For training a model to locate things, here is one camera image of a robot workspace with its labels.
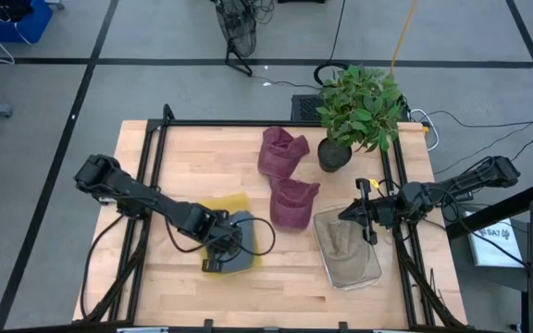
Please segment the black vented box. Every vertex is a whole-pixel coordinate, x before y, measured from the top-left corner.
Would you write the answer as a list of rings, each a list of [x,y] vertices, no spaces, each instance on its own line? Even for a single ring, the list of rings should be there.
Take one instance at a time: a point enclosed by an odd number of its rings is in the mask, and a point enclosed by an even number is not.
[[[291,121],[320,122],[317,109],[323,105],[324,101],[318,94],[295,94],[291,98]]]

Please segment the green plant in black pot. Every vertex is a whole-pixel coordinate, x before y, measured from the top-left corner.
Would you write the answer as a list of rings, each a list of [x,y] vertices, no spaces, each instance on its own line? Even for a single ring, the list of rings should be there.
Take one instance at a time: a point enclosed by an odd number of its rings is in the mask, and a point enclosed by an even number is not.
[[[404,100],[391,72],[350,65],[324,83],[321,96],[316,111],[327,133],[317,157],[324,171],[338,171],[361,150],[386,152],[397,139]]]

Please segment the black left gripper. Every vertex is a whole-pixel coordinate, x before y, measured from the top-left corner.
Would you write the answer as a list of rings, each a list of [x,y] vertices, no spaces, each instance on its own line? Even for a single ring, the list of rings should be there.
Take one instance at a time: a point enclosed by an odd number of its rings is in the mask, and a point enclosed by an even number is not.
[[[206,258],[202,262],[205,273],[221,273],[223,265],[240,255],[243,244],[243,230],[229,222],[229,212],[217,210],[217,220],[209,229],[204,242]]]

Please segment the maroon cap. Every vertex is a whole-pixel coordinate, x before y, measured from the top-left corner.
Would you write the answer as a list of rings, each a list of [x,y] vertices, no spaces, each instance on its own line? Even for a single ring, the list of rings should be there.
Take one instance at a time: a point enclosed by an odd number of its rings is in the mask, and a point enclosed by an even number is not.
[[[270,127],[263,132],[257,167],[270,177],[288,179],[300,160],[309,153],[304,135],[293,137],[282,127]]]
[[[270,180],[270,219],[279,228],[303,230],[310,223],[319,183],[293,179]]]

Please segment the black metal table frame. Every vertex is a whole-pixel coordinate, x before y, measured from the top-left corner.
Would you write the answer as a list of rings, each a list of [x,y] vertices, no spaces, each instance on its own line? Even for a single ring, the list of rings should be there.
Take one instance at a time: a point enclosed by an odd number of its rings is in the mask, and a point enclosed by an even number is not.
[[[113,155],[122,168],[164,194],[186,201],[247,194],[262,250],[253,268],[209,278],[203,252],[160,215],[144,221],[102,207],[85,302],[94,308],[134,249],[141,261],[105,320],[140,326],[406,329],[438,324],[428,302],[399,265],[392,235],[381,230],[382,274],[360,290],[330,284],[312,229],[271,232],[270,187],[257,160],[266,121],[126,120]]]

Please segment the blue plastic floor bin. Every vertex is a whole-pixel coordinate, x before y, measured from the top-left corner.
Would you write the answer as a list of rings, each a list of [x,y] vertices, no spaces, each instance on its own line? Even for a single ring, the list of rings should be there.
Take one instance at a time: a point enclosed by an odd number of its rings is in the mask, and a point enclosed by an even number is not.
[[[0,0],[0,42],[38,43],[52,16],[44,0]]]

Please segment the white printed box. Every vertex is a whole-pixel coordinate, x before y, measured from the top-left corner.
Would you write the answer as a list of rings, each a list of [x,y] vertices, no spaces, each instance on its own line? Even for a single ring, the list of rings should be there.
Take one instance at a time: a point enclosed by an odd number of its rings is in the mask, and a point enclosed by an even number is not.
[[[468,235],[475,266],[522,268],[515,228],[509,218]]]

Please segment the blue-grey cap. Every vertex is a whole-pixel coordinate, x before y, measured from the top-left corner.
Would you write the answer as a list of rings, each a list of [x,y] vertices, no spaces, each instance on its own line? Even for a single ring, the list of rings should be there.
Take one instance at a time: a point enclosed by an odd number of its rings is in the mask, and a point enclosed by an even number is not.
[[[239,226],[242,222],[246,222],[246,221],[253,221],[254,222],[254,216],[253,217],[248,217],[248,218],[245,218],[245,219],[241,219],[241,220],[238,220],[238,221],[235,221],[235,222],[232,222],[231,220],[229,220],[230,223],[235,223],[237,226]],[[242,246],[242,251],[244,251],[246,253],[249,253],[251,255],[254,255],[253,251],[247,250],[243,246]]]

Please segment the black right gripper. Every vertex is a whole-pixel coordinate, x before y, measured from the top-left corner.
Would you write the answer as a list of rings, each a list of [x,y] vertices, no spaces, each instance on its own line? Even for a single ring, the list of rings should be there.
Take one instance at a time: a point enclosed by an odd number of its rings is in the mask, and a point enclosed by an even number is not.
[[[381,196],[370,200],[369,193],[371,185],[369,179],[359,178],[355,180],[355,185],[360,191],[361,197],[343,209],[339,214],[340,220],[352,221],[364,227],[364,239],[370,245],[378,243],[378,234],[374,230],[375,223],[391,230],[399,227],[403,219],[399,217],[396,207],[396,200],[390,197]]]

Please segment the black floor fan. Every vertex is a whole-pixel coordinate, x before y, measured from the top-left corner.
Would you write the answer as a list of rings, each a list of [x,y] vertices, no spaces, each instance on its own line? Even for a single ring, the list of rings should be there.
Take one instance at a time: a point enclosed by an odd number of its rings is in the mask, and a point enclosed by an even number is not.
[[[253,71],[245,58],[250,56],[256,45],[256,21],[248,0],[212,0],[217,20],[225,38],[227,48],[225,64],[248,77]]]

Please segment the clear plastic bin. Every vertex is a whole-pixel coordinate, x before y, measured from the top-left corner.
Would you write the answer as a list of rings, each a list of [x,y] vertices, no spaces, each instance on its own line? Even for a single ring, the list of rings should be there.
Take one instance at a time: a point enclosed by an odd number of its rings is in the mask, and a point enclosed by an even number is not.
[[[338,218],[340,206],[313,217],[316,240],[328,280],[337,290],[356,290],[376,282],[381,267],[374,247],[364,239],[365,229]]]

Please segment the black stand bar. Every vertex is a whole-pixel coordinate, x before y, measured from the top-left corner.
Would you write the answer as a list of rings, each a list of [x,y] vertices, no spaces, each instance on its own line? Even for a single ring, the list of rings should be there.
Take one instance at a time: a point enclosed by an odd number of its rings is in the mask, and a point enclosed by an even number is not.
[[[492,204],[471,216],[463,218],[460,222],[450,224],[446,228],[450,240],[468,235],[474,231],[489,227],[505,218],[528,211],[533,201],[533,186],[521,191],[507,199]]]

